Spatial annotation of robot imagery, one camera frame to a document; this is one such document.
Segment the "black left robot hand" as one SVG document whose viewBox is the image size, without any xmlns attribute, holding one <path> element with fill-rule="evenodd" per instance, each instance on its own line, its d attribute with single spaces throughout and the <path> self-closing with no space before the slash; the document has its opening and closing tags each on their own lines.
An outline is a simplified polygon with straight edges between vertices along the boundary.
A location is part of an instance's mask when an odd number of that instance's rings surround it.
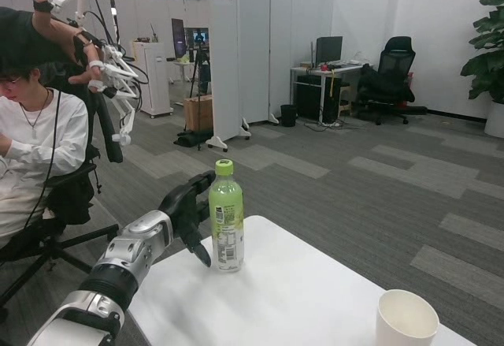
<svg viewBox="0 0 504 346">
<path fill-rule="evenodd" d="M 186 249 L 206 267 L 211 267 L 211 258 L 201 244 L 202 235 L 198 227 L 209 218 L 209 200 L 199 202 L 197 197 L 206 192 L 215 179 L 216 174 L 212 170 L 200 173 L 171 190 L 158 207 L 169 217 L 173 237 L 180 238 Z"/>
</svg>

